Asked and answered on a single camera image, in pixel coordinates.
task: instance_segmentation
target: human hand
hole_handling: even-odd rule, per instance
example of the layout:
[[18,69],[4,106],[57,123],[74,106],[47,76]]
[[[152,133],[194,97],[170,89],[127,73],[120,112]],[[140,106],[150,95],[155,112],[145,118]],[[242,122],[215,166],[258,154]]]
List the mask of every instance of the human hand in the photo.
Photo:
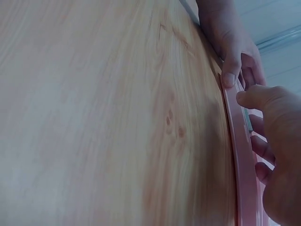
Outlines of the human hand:
[[250,116],[253,129],[266,137],[251,137],[253,151],[275,166],[256,164],[258,179],[266,185],[263,206],[282,225],[301,225],[301,98],[287,90],[255,85],[239,92],[237,101],[258,109],[263,119]]
[[197,0],[199,19],[216,53],[224,60],[224,87],[231,88],[241,72],[239,80],[245,89],[255,84],[266,85],[258,48],[244,29],[234,4],[219,4],[220,0],[206,2]]

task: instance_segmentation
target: finger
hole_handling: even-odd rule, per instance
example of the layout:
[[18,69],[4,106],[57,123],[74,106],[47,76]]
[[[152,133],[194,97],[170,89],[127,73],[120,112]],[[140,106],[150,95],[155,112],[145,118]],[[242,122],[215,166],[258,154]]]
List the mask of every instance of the finger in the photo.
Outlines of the finger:
[[241,69],[240,48],[232,48],[227,51],[225,61],[222,66],[223,84],[226,88],[231,88],[238,78]]
[[251,136],[251,144],[253,151],[260,157],[275,166],[275,156],[270,145],[258,136]]
[[243,68],[242,71],[243,71],[243,77],[246,81],[246,90],[247,90],[250,86],[256,84],[255,79],[253,77],[253,72],[250,67]]
[[264,185],[267,185],[271,176],[272,170],[263,162],[259,162],[255,165],[256,176]]
[[266,103],[274,97],[272,89],[261,85],[251,86],[246,92],[238,92],[237,102],[245,108],[263,111]]
[[266,86],[267,82],[264,76],[264,69],[261,62],[261,56],[257,47],[255,53],[253,54],[254,65],[252,67],[253,77],[255,79],[255,83],[258,85]]
[[258,117],[256,115],[249,115],[250,116],[250,121],[253,127],[253,131],[255,133],[258,133],[259,135],[262,135],[263,137],[265,137],[264,135],[264,126],[263,126],[263,118]]

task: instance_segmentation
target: pink trim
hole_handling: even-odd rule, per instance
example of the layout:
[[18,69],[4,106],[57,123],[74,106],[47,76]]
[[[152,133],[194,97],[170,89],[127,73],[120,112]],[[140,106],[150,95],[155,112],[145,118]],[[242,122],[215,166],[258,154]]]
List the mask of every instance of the pink trim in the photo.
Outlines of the pink trim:
[[236,94],[242,90],[237,81],[233,88],[223,91],[236,169],[238,226],[268,226],[268,217],[262,207],[264,187],[258,181],[254,167],[261,159],[252,151],[244,110],[236,101]]

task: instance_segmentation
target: fingernail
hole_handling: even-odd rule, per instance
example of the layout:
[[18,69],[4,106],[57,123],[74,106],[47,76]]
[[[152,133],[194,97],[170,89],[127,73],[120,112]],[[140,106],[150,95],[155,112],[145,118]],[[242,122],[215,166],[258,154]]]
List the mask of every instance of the fingernail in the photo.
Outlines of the fingernail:
[[235,75],[231,73],[224,74],[224,85],[226,88],[231,88],[235,83]]
[[245,91],[240,91],[236,94],[236,100],[240,102],[244,98]]

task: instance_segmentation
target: wood grain surface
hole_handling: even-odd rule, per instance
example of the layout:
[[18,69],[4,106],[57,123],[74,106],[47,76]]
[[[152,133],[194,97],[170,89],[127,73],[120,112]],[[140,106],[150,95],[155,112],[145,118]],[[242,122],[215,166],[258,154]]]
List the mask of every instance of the wood grain surface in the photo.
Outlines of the wood grain surface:
[[218,72],[177,0],[0,0],[0,225],[235,225]]

